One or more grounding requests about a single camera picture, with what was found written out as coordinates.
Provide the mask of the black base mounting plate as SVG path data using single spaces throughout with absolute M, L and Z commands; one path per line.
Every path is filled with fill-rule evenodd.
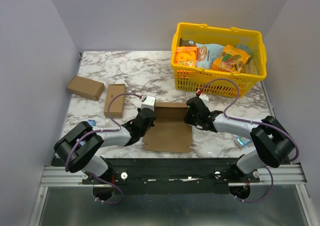
M 92 186 L 99 194 L 172 195 L 228 194 L 231 184 L 238 190 L 247 183 L 258 183 L 257 170 L 244 175 L 236 169 L 235 158 L 108 158 L 110 172 L 104 184 L 86 176 L 82 185 Z

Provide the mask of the blue box left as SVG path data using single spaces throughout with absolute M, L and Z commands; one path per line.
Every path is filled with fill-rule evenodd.
M 94 127 L 96 126 L 96 121 L 89 119 L 86 122 L 82 121 L 80 122 L 81 125 L 81 133 L 80 136 L 78 136 L 78 138 L 82 137 L 84 134 L 94 130 Z M 80 143 L 79 146 L 82 147 L 86 144 L 86 142 L 88 140 L 90 140 L 92 137 L 94 136 L 94 133 L 90 134 L 89 136 L 87 136 L 86 138 L 84 138 Z

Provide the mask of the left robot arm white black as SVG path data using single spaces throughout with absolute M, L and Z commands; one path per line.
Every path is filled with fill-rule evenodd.
M 130 146 L 138 142 L 154 126 L 156 114 L 149 108 L 138 110 L 136 117 L 116 129 L 94 129 L 88 122 L 78 123 L 55 145 L 54 151 L 67 172 L 85 171 L 101 184 L 110 180 L 106 160 L 95 153 L 101 147 Z

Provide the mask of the orange snack bag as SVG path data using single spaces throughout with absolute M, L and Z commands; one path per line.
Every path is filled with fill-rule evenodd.
M 212 64 L 211 70 L 241 73 L 248 63 L 250 56 L 243 50 L 236 49 L 231 45 L 225 46 L 219 57 Z

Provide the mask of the light blue snack bag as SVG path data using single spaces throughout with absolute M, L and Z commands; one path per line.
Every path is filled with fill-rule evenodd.
M 214 61 L 220 56 L 222 50 L 225 48 L 223 45 L 210 43 L 210 44 L 195 44 L 196 50 L 196 67 L 210 70 Z

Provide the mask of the cardboard box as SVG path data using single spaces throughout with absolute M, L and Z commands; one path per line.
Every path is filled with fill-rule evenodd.
M 86 99 L 98 101 L 105 89 L 102 82 L 94 81 L 88 78 L 74 76 L 67 86 L 67 90 L 77 96 Z
M 106 92 L 106 102 L 104 107 L 104 115 L 106 118 L 109 118 L 108 113 L 113 118 L 122 118 L 124 114 L 124 107 L 125 107 L 125 95 L 118 97 L 116 100 L 113 101 L 111 104 L 110 110 L 108 110 L 109 104 L 111 101 L 118 95 L 127 93 L 127 88 L 124 84 L 110 84 L 107 87 Z
M 157 102 L 156 120 L 143 137 L 147 151 L 190 153 L 193 144 L 192 127 L 184 122 L 188 107 L 185 103 Z

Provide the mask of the blue box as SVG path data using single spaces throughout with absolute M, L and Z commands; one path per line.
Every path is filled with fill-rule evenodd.
M 86 122 L 82 121 L 80 122 L 81 125 L 81 133 L 80 136 L 78 136 L 78 138 L 82 137 L 84 134 L 94 130 L 94 127 L 96 126 L 96 121 L 89 119 Z M 88 140 L 90 140 L 92 137 L 94 136 L 94 133 L 90 134 L 89 136 L 87 136 L 86 138 L 84 138 L 80 143 L 79 146 L 82 147 L 86 144 L 86 142 Z
M 235 138 L 234 142 L 239 148 L 243 148 L 250 144 L 252 141 L 248 138 L 238 136 L 237 138 Z

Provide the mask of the green scouring pad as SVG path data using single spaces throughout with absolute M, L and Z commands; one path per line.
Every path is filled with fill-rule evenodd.
M 236 49 L 240 49 L 243 50 L 244 52 L 246 52 L 249 56 L 250 59 L 253 59 L 254 57 L 254 53 L 251 47 L 249 47 L 247 44 L 245 43 L 238 43 L 234 46 Z

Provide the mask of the dark brown snack packet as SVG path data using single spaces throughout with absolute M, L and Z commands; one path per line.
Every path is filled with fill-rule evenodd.
M 180 47 L 196 47 L 197 44 L 192 40 L 184 40 L 182 38 L 179 39 Z

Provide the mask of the blue box right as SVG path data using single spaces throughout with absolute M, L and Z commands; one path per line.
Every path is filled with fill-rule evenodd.
M 252 141 L 248 138 L 238 136 L 237 138 L 235 138 L 234 142 L 239 148 L 243 148 L 250 144 Z

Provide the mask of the orange Daddy snack box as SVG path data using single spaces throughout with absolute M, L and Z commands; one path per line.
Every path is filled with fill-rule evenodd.
M 196 67 L 196 46 L 179 46 L 175 50 L 174 62 L 180 66 Z

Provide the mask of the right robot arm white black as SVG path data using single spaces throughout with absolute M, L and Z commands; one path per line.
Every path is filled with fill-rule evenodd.
M 241 182 L 256 169 L 279 167 L 297 148 L 293 138 L 273 116 L 253 121 L 228 116 L 222 111 L 210 111 L 196 96 L 186 102 L 188 111 L 184 122 L 199 130 L 215 133 L 230 133 L 251 140 L 255 150 L 240 156 L 227 170 L 227 178 Z

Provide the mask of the folded cardboard box upright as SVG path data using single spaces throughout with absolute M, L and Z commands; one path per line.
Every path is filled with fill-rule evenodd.
M 106 92 L 106 102 L 104 107 L 104 115 L 106 118 L 109 118 L 108 113 L 113 118 L 122 118 L 124 114 L 124 107 L 125 107 L 125 95 L 118 97 L 116 100 L 113 101 L 111 104 L 110 110 L 108 110 L 109 104 L 111 101 L 118 95 L 127 93 L 127 88 L 124 84 L 110 84 L 107 87 Z

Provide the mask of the yellow plastic shopping basket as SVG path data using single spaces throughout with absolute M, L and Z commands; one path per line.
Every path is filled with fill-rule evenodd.
M 259 31 L 180 22 L 171 50 L 177 90 L 244 96 L 267 76 Z

